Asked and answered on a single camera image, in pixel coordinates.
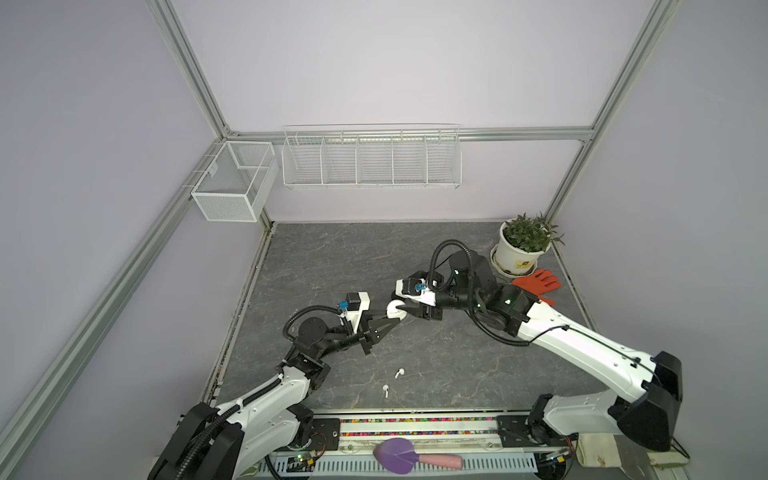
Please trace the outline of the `white earbud charging case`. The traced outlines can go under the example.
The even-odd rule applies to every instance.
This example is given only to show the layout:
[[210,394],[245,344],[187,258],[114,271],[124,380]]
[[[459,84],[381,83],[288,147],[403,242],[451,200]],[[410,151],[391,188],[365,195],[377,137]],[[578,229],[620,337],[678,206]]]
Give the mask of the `white earbud charging case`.
[[386,315],[389,319],[404,320],[408,312],[404,310],[406,303],[402,300],[392,300],[386,307]]

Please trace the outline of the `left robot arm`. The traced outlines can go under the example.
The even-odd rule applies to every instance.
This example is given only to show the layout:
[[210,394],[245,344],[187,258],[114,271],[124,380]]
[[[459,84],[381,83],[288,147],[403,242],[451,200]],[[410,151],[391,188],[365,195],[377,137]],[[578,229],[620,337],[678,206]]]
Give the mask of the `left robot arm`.
[[330,372],[324,357],[359,345],[369,352],[407,313],[401,300],[385,311],[312,305],[289,318],[291,348],[276,374],[218,406],[201,402],[177,426],[151,479],[235,479],[273,451],[310,442],[313,412],[303,400]]

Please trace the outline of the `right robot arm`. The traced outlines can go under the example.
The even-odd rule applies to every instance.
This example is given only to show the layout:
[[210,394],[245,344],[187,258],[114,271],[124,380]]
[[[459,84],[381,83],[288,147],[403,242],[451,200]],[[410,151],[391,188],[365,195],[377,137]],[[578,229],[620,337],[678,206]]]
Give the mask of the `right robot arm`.
[[500,284],[490,261],[458,240],[441,242],[427,270],[397,281],[405,311],[439,320],[460,310],[484,334],[508,346],[538,346],[599,380],[605,391],[540,395],[525,421],[538,444],[555,437],[622,434],[652,451],[671,449],[683,401],[681,361],[614,342],[567,318],[537,295]]

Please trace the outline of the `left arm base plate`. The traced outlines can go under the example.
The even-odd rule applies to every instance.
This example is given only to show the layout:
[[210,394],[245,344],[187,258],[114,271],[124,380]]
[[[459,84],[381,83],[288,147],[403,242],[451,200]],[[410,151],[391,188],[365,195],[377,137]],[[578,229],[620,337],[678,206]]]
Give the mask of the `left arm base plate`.
[[313,418],[299,426],[296,437],[288,444],[293,451],[336,451],[341,440],[341,419],[335,417]]

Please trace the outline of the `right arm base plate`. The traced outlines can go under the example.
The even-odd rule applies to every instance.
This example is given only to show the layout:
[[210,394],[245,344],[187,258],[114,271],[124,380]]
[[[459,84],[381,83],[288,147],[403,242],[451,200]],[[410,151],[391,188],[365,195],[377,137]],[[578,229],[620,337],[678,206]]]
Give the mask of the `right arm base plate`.
[[501,445],[513,447],[567,447],[578,441],[577,433],[558,434],[543,423],[528,424],[527,414],[503,414],[496,417]]

